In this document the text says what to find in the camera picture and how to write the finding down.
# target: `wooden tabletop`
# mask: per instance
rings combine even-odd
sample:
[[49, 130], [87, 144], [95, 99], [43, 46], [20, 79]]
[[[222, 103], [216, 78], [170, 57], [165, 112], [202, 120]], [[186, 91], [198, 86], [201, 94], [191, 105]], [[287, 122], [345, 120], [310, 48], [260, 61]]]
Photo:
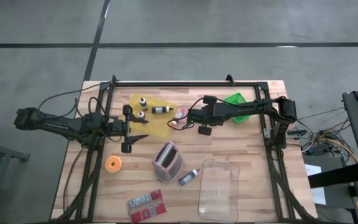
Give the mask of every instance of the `wooden tabletop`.
[[[97, 83], [99, 82], [84, 82], [83, 88]], [[271, 98], [287, 96], [283, 81], [268, 81], [268, 85]], [[203, 95], [214, 95], [223, 99], [237, 92], [241, 93], [247, 101], [255, 99], [254, 89], [249, 87], [115, 88], [110, 115], [122, 115], [122, 106], [128, 103], [129, 97], [133, 94], [156, 96], [174, 102], [180, 108], [187, 109]], [[92, 96], [97, 97], [97, 94], [98, 87], [86, 90], [81, 94], [79, 106], [82, 114], [87, 113], [88, 99]], [[96, 102], [93, 102], [92, 110], [96, 106]], [[168, 140], [177, 145], [183, 156], [184, 165], [180, 177], [190, 170], [201, 168], [206, 159], [231, 161], [239, 164], [241, 171], [238, 182], [238, 222], [277, 220], [259, 116], [251, 116], [247, 121], [239, 124], [234, 124], [232, 120], [227, 121], [223, 126], [214, 127], [210, 136], [198, 134], [197, 127], [185, 131], [172, 130]], [[127, 200], [156, 189], [162, 189], [167, 212], [149, 218], [148, 222], [207, 222], [198, 216], [202, 174], [185, 186], [180, 186], [177, 181], [170, 184], [159, 182], [154, 177], [152, 159], [166, 141], [167, 139], [149, 136], [133, 145], [132, 154], [121, 153], [121, 143], [106, 141], [94, 222], [130, 222], [126, 207]], [[81, 146], [76, 141], [69, 143], [52, 218], [58, 217], [63, 212], [63, 188], [67, 181], [68, 171], [80, 150]], [[292, 192], [302, 206], [311, 215], [317, 217], [299, 147], [288, 146], [284, 153]], [[108, 173], [104, 168], [105, 160], [111, 155], [119, 156], [122, 159], [122, 169], [116, 174]], [[82, 152], [73, 169], [67, 188], [66, 206], [80, 189], [85, 157], [86, 150]], [[83, 214], [88, 211], [89, 193], [90, 191], [86, 197]], [[280, 197], [286, 213], [282, 192], [280, 192]]]

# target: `gray floor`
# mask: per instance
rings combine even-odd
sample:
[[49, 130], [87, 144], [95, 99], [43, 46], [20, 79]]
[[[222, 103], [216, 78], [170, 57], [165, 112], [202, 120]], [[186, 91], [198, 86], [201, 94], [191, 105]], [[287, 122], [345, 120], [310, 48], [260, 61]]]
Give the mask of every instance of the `gray floor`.
[[[0, 0], [0, 43], [92, 42], [103, 0]], [[358, 0], [112, 0], [101, 42], [358, 42]], [[0, 223], [48, 220], [67, 141], [19, 131], [16, 109], [78, 89], [91, 49], [0, 49], [0, 144], [31, 153], [12, 161]], [[342, 106], [358, 90], [358, 48], [100, 49], [91, 80], [284, 80], [299, 117]], [[73, 96], [44, 110], [64, 113]], [[314, 127], [332, 114], [305, 120]], [[345, 113], [314, 130], [346, 119]], [[352, 132], [342, 134], [356, 147]], [[343, 210], [320, 208], [349, 221]]]

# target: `small bottle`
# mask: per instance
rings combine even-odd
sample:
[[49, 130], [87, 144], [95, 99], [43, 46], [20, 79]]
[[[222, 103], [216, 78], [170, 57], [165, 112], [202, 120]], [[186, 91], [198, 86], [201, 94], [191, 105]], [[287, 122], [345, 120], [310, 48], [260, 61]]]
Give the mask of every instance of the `small bottle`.
[[171, 110], [173, 110], [173, 108], [169, 106], [156, 106], [152, 108], [152, 113], [167, 113]]
[[179, 122], [179, 119], [185, 116], [185, 110], [179, 108], [175, 115], [173, 116], [173, 121], [171, 121], [171, 124], [177, 125]]
[[198, 171], [200, 171], [200, 169], [194, 169], [190, 171], [190, 173], [188, 173], [186, 176], [179, 179], [179, 184], [183, 186], [193, 180], [197, 176]]
[[145, 98], [141, 98], [141, 99], [139, 100], [139, 103], [140, 103], [140, 105], [141, 105], [141, 107], [142, 107], [142, 110], [147, 111], [146, 99], [145, 99]]
[[140, 119], [146, 119], [146, 114], [143, 111], [141, 111], [139, 112], [139, 114], [137, 114], [137, 117]]

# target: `red package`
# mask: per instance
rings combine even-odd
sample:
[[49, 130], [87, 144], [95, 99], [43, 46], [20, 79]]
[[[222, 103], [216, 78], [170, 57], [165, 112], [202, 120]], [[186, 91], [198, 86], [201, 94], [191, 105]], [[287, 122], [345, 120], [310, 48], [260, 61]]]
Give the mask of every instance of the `red package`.
[[138, 223], [167, 211], [161, 190], [130, 199], [127, 206], [132, 223]]

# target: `transparent plastic bin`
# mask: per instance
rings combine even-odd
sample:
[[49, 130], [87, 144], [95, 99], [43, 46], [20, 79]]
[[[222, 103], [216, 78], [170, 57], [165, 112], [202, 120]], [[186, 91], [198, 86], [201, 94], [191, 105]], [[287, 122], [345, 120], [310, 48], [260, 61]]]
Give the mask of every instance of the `transparent plastic bin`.
[[198, 215], [204, 220], [235, 223], [240, 166], [235, 162], [204, 161]]

